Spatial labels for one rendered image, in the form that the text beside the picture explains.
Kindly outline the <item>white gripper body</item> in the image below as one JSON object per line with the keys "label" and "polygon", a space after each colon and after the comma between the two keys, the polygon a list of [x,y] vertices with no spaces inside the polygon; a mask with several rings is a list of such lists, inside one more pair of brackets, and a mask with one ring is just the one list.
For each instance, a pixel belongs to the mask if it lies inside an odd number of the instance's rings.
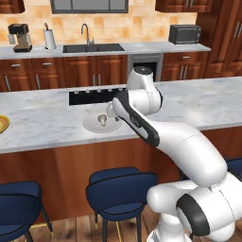
{"label": "white gripper body", "polygon": [[106,113],[107,113],[107,115],[109,117],[116,117],[116,114],[115,114],[115,112],[113,110],[113,107],[112,107],[112,103],[111,102],[108,103]]}

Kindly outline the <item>beige mushroom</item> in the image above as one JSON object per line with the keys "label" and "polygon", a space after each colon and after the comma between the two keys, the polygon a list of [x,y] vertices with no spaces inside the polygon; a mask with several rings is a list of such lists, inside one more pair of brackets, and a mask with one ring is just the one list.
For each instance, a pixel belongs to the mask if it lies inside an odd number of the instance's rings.
{"label": "beige mushroom", "polygon": [[106,126],[107,116],[105,114],[101,114],[97,117],[98,122],[101,124],[102,127]]}

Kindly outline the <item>white round plate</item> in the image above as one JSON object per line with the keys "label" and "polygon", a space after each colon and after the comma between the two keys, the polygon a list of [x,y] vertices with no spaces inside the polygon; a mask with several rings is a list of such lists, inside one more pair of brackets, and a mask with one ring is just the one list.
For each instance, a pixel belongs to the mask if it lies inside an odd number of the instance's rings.
{"label": "white round plate", "polygon": [[[118,117],[109,117],[106,110],[106,107],[92,107],[87,110],[84,115],[82,126],[88,131],[95,133],[108,133],[118,130],[122,125],[122,120]],[[105,114],[107,116],[105,127],[102,127],[97,120],[97,117],[101,114]]]}

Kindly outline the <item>black hob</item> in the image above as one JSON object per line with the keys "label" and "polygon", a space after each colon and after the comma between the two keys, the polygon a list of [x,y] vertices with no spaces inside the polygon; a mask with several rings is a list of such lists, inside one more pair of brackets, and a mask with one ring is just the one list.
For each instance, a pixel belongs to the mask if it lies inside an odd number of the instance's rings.
{"label": "black hob", "polygon": [[78,95],[75,94],[75,91],[70,92],[69,105],[86,105],[110,102],[114,96],[120,92],[118,89],[119,88],[113,88],[112,92],[109,92],[108,89],[100,89],[101,93],[98,93],[97,90],[90,90],[89,94],[86,94],[86,91],[78,91]]}

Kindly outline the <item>brown base cupboard run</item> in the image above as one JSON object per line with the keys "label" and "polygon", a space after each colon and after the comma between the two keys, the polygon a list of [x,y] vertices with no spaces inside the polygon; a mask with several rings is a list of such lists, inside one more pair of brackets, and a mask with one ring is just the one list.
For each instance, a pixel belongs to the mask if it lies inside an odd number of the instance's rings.
{"label": "brown base cupboard run", "polygon": [[125,84],[127,55],[0,60],[0,93]]}
{"label": "brown base cupboard run", "polygon": [[207,51],[164,53],[161,81],[204,77]]}

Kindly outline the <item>grey dishwasher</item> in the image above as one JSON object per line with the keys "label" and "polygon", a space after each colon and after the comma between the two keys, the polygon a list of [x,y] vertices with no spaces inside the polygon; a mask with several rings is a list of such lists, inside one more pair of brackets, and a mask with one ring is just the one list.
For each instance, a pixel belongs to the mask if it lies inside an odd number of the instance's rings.
{"label": "grey dishwasher", "polygon": [[153,72],[153,81],[160,81],[162,76],[163,57],[164,55],[162,53],[128,55],[127,76],[130,75],[130,71],[133,67],[145,66],[150,68]]}

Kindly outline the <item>black sink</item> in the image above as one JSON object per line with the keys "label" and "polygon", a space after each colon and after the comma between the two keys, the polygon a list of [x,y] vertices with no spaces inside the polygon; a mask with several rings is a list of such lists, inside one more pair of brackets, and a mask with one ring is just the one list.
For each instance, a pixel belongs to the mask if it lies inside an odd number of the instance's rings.
{"label": "black sink", "polygon": [[119,43],[101,43],[101,44],[68,44],[62,49],[63,53],[87,53],[87,52],[112,52],[124,51]]}

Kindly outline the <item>brown wooden kitchen island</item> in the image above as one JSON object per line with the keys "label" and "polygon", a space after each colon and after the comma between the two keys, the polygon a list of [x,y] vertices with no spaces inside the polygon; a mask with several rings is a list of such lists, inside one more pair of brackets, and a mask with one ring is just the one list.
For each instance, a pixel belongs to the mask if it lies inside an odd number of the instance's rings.
{"label": "brown wooden kitchen island", "polygon": [[172,160],[127,127],[111,133],[33,135],[7,129],[0,134],[0,183],[38,182],[52,220],[90,215],[93,210],[85,196],[90,175],[121,166],[154,172],[159,182],[179,179]]}

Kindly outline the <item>blue bar stool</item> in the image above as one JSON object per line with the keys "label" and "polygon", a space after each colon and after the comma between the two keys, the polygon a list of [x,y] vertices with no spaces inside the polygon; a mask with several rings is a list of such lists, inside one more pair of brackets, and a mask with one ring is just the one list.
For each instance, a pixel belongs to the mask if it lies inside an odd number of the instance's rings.
{"label": "blue bar stool", "polygon": [[52,224],[42,201],[43,191],[37,181],[14,181],[0,184],[0,242],[21,236],[33,242],[30,227],[43,215],[51,234]]}
{"label": "blue bar stool", "polygon": [[107,242],[108,222],[135,218],[137,240],[142,242],[141,214],[147,205],[147,191],[158,182],[152,172],[133,166],[96,171],[89,178],[85,193],[95,212],[95,223],[102,217],[102,242]]}
{"label": "blue bar stool", "polygon": [[227,163],[227,181],[233,181],[234,179],[238,179],[242,182],[242,157],[226,159]]}

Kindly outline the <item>white paper towel roll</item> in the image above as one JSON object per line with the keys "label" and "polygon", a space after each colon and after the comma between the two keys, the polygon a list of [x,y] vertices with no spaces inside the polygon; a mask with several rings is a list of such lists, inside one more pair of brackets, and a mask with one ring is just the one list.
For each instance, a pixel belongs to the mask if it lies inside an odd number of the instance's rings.
{"label": "white paper towel roll", "polygon": [[53,30],[48,27],[48,24],[44,24],[44,26],[45,30],[43,31],[43,35],[45,39],[45,48],[48,50],[56,49]]}

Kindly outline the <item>grey framed window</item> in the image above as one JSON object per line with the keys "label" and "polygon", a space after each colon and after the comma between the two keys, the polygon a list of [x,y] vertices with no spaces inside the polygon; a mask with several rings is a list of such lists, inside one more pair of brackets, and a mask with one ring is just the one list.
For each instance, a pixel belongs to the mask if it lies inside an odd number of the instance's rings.
{"label": "grey framed window", "polygon": [[129,0],[50,0],[53,14],[128,13]]}

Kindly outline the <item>black microwave oven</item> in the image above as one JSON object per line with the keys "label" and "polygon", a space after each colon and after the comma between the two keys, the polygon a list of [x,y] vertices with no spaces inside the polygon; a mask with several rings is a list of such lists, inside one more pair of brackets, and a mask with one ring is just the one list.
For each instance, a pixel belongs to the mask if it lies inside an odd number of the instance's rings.
{"label": "black microwave oven", "polygon": [[201,27],[197,25],[171,25],[168,40],[173,44],[199,43]]}

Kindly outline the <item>yellow round plate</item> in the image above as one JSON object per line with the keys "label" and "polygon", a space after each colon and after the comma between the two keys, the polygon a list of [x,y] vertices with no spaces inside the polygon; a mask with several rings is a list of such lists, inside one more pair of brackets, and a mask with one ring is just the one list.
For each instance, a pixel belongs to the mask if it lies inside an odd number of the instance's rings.
{"label": "yellow round plate", "polygon": [[9,127],[9,118],[5,115],[0,115],[0,133],[4,132]]}

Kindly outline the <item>black and brown coffee machine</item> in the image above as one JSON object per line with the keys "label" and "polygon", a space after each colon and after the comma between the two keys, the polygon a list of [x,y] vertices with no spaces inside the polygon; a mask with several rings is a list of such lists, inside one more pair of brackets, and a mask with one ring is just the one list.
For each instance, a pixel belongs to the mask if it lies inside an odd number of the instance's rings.
{"label": "black and brown coffee machine", "polygon": [[29,35],[28,24],[11,24],[8,26],[9,43],[14,44],[15,53],[30,52],[32,44]]}

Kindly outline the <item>tall brown cupboard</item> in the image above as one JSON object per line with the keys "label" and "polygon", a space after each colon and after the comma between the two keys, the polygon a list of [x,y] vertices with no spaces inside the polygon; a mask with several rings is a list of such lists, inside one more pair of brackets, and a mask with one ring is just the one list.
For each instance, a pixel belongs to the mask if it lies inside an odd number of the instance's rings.
{"label": "tall brown cupboard", "polygon": [[199,42],[211,48],[206,78],[242,76],[242,0],[213,0],[210,12],[199,13]]}

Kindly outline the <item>brown wall cupboard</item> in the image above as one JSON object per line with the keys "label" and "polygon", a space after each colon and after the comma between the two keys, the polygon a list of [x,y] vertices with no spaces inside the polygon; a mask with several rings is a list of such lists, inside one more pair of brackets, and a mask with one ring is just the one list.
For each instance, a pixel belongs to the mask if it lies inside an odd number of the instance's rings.
{"label": "brown wall cupboard", "polygon": [[0,13],[11,14],[24,11],[24,0],[0,0]]}
{"label": "brown wall cupboard", "polygon": [[213,0],[156,0],[159,12],[210,12]]}

